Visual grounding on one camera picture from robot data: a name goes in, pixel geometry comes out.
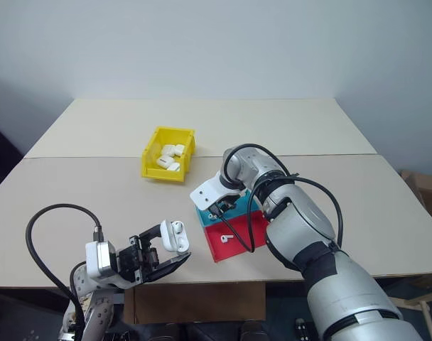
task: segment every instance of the white wall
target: white wall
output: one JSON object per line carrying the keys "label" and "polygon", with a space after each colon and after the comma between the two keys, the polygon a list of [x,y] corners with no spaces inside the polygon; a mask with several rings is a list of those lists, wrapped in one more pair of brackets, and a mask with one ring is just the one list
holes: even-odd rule
{"label": "white wall", "polygon": [[432,0],[0,0],[1,131],[26,152],[73,97],[336,97],[432,173]]}

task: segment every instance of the white plastic part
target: white plastic part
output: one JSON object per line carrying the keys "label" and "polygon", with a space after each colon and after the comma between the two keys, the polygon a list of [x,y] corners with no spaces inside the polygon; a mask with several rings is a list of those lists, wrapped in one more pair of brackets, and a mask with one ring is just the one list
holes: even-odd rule
{"label": "white plastic part", "polygon": [[170,252],[176,251],[178,254],[183,254],[189,250],[188,236],[182,222],[170,223],[168,220],[164,220],[160,229],[164,249]]}
{"label": "white plastic part", "polygon": [[167,169],[174,162],[175,160],[169,155],[161,155],[161,157],[156,160],[156,164],[165,169]]}
{"label": "white plastic part", "polygon": [[184,144],[177,144],[174,148],[174,153],[177,156],[181,156],[183,154],[183,152],[185,151],[185,146]]}
{"label": "white plastic part", "polygon": [[169,167],[167,167],[167,171],[175,171],[178,172],[180,170],[180,164],[178,162],[172,163]]}
{"label": "white plastic part", "polygon": [[238,195],[240,192],[241,191],[238,189],[231,190],[221,184],[220,172],[218,171],[213,178],[206,180],[202,185],[192,191],[189,196],[199,210],[205,211],[209,206],[215,204],[223,197]]}
{"label": "white plastic part", "polygon": [[165,144],[162,147],[161,155],[174,156],[175,155],[175,145],[174,144]]}
{"label": "white plastic part", "polygon": [[229,241],[230,238],[233,238],[232,234],[223,234],[221,236],[221,242],[223,242],[225,244]]}
{"label": "white plastic part", "polygon": [[87,273],[90,278],[98,278],[101,276],[97,265],[97,242],[85,244],[85,254],[87,262]]}

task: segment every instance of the table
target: table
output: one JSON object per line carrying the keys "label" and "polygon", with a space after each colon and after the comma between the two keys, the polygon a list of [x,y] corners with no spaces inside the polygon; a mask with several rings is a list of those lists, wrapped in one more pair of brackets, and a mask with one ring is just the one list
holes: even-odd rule
{"label": "table", "polygon": [[[252,119],[252,112],[268,120]],[[227,125],[233,119],[228,113],[235,114],[234,121],[243,123],[243,129]],[[208,119],[214,116],[223,119]],[[196,129],[198,150],[184,183],[139,175],[141,150],[153,128],[166,119],[168,125]],[[432,273],[432,218],[332,99],[81,99],[0,185],[0,286],[52,286],[30,258],[24,232],[34,213],[57,202],[91,209],[106,239],[117,248],[165,218],[184,221],[193,255],[160,283],[300,280],[299,273],[285,269],[266,247],[217,264],[212,261],[188,195],[220,168],[223,150],[241,142],[265,144],[283,155],[292,173],[333,192],[344,214],[343,249],[372,275]],[[315,188],[303,187],[336,226],[329,199]],[[38,253],[65,283],[71,268],[85,257],[92,225],[81,212],[61,209],[42,216],[35,226]],[[165,260],[171,254],[163,250],[159,256]]]}

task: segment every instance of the yellow plastic bin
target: yellow plastic bin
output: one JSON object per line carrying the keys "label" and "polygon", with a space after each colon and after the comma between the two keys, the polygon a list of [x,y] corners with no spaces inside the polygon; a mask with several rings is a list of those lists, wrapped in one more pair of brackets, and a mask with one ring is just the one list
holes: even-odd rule
{"label": "yellow plastic bin", "polygon": [[[166,170],[156,164],[165,144],[183,144],[185,146],[183,154],[174,158],[176,162],[180,163],[179,171]],[[190,157],[194,154],[194,150],[194,130],[158,126],[142,153],[141,174],[145,178],[183,182],[185,174],[189,171]]]}

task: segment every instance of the cardboard box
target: cardboard box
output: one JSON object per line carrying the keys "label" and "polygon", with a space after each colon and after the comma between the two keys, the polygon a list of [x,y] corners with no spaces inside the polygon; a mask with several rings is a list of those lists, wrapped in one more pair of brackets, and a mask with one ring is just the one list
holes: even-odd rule
{"label": "cardboard box", "polygon": [[124,322],[265,320],[263,282],[144,284],[125,291]]}
{"label": "cardboard box", "polygon": [[432,176],[403,170],[401,177],[432,216]]}

